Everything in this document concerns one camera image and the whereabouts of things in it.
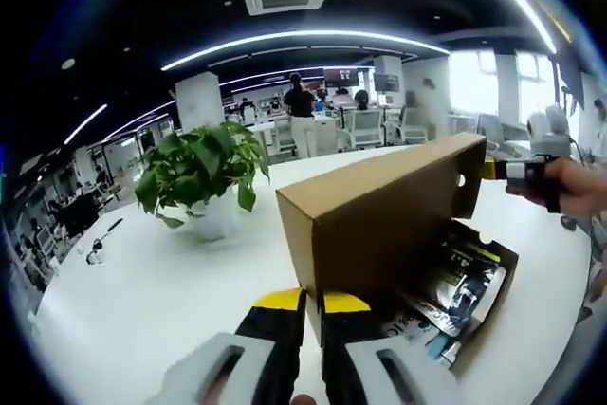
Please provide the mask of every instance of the office chair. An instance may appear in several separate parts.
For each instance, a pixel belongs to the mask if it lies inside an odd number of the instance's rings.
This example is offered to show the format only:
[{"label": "office chair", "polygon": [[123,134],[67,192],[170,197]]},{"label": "office chair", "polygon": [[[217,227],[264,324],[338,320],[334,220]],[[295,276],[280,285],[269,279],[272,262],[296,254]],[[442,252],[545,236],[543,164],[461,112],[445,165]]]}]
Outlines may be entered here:
[{"label": "office chair", "polygon": [[345,125],[341,131],[351,148],[382,145],[381,111],[349,111],[344,116]]},{"label": "office chair", "polygon": [[428,142],[428,125],[421,108],[405,108],[402,121],[396,123],[386,120],[386,127],[396,129],[400,142],[418,144]]},{"label": "office chair", "polygon": [[493,114],[479,114],[476,133],[487,138],[487,153],[493,158],[508,160],[522,158],[523,155],[504,139],[504,129],[500,118]]},{"label": "office chair", "polygon": [[318,156],[336,154],[339,150],[338,128],[335,119],[316,120],[316,152]]},{"label": "office chair", "polygon": [[44,226],[38,234],[36,234],[36,240],[40,245],[40,249],[42,253],[48,260],[54,255],[55,247],[57,247],[57,243],[55,242],[55,238],[51,234],[48,226]]},{"label": "office chair", "polygon": [[278,152],[294,151],[295,140],[291,133],[291,124],[289,119],[279,119],[274,121],[274,144]]}]

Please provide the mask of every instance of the box lid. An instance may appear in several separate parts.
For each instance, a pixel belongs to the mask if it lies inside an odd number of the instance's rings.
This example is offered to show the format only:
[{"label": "box lid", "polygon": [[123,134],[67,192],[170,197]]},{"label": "box lid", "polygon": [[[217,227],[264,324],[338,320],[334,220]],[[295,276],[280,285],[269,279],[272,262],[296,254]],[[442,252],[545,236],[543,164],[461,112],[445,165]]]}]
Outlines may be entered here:
[{"label": "box lid", "polygon": [[278,189],[301,285],[366,298],[402,283],[446,221],[471,217],[485,150],[462,133]]}]

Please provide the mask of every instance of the white pants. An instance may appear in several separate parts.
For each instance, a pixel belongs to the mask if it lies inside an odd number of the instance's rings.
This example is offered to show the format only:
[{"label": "white pants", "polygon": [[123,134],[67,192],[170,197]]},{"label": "white pants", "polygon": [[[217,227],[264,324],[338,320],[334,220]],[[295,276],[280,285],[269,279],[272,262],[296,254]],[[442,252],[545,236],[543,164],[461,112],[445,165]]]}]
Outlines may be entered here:
[{"label": "white pants", "polygon": [[316,156],[316,128],[314,118],[291,117],[291,135],[299,158]]}]

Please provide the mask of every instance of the green leaves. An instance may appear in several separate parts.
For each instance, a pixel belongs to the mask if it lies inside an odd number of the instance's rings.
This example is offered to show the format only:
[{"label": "green leaves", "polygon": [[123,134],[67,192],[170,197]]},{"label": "green leaves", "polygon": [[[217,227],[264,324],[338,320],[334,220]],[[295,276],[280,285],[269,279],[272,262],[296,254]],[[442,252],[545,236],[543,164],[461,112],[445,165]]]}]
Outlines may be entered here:
[{"label": "green leaves", "polygon": [[209,135],[217,142],[226,156],[229,156],[234,147],[234,140],[230,132],[225,127],[213,127],[209,129]]},{"label": "green leaves", "polygon": [[238,205],[246,211],[251,212],[255,205],[257,195],[249,183],[241,181],[238,184]]},{"label": "green leaves", "polygon": [[146,213],[154,212],[158,201],[158,186],[156,184],[156,174],[153,170],[143,173],[139,184],[135,188],[135,196]]},{"label": "green leaves", "polygon": [[188,208],[202,198],[202,186],[196,175],[182,175],[175,180],[175,200]]},{"label": "green leaves", "polygon": [[198,127],[181,136],[170,134],[145,154],[145,160],[147,169],[136,197],[146,212],[170,228],[183,222],[158,209],[185,206],[188,216],[198,218],[204,215],[193,213],[192,204],[208,202],[238,185],[238,204],[251,211],[256,200],[252,186],[256,168],[269,179],[262,146],[250,130],[234,122]]},{"label": "green leaves", "polygon": [[160,142],[158,150],[160,153],[167,155],[171,152],[178,151],[181,148],[181,141],[175,133],[171,133],[164,137]]},{"label": "green leaves", "polygon": [[156,212],[156,218],[162,220],[167,225],[167,227],[173,230],[183,225],[183,222],[178,218],[167,217],[166,215],[162,215],[160,212]]},{"label": "green leaves", "polygon": [[193,142],[190,144],[190,148],[202,166],[205,167],[209,176],[214,177],[219,169],[221,156],[208,148],[202,141]]},{"label": "green leaves", "polygon": [[205,216],[204,213],[193,213],[191,210],[186,209],[186,215],[188,215],[191,218],[202,218]]}]

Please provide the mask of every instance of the white flower pot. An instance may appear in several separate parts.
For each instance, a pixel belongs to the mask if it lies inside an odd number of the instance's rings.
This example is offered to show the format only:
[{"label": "white flower pot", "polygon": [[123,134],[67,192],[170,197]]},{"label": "white flower pot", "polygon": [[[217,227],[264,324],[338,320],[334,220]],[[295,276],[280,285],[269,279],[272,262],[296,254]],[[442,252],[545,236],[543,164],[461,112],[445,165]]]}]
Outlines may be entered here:
[{"label": "white flower pot", "polygon": [[205,205],[199,201],[192,205],[192,212],[204,217],[190,217],[191,228],[206,241],[216,241],[230,236],[238,229],[238,201],[232,187],[221,196],[214,196]]}]

